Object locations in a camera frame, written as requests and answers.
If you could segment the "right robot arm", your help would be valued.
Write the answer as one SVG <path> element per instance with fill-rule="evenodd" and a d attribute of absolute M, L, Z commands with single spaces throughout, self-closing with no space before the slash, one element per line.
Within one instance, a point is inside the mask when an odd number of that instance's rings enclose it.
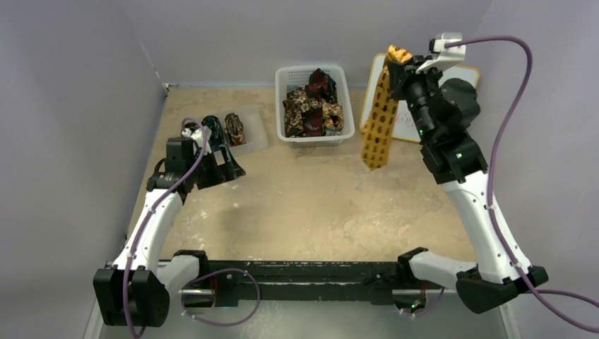
<path fill-rule="evenodd" d="M 396 277 L 405 287 L 427 280 L 451 288 L 481 314 L 547 282 L 548 275 L 519 249 L 487 186 L 487 162 L 468 133 L 480 113 L 475 88 L 459 78 L 444 80 L 438 69 L 419 71 L 425 62 L 414 56 L 387 63 L 391 98 L 407 104 L 424 164 L 458 211 L 476 260 L 457 261 L 419 247 L 398 257 Z"/>

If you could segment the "yellow insect-print tie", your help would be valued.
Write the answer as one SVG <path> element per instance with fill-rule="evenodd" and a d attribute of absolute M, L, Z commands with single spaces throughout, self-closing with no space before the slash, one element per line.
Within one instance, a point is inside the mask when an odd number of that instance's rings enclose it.
<path fill-rule="evenodd" d="M 376 81 L 372 109 L 366 126 L 362 129 L 362 160 L 371 170 L 387 165 L 392 132 L 395 124 L 399 101 L 391 99 L 391 73 L 388 65 L 391 61 L 405 64 L 412 54 L 395 45 L 387 49 L 382 70 Z"/>

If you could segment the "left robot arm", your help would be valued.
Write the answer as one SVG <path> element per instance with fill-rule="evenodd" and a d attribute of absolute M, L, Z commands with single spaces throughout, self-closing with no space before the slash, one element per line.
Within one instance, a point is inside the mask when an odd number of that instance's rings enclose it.
<path fill-rule="evenodd" d="M 165 267 L 160 254 L 175 217 L 193 189 L 206 189 L 243 177 L 223 138 L 174 137 L 146 184 L 144 211 L 118 257 L 93 278 L 102 320 L 108 326 L 159 327 L 177 289 L 201 289 L 210 269 L 196 250 L 176 252 Z"/>

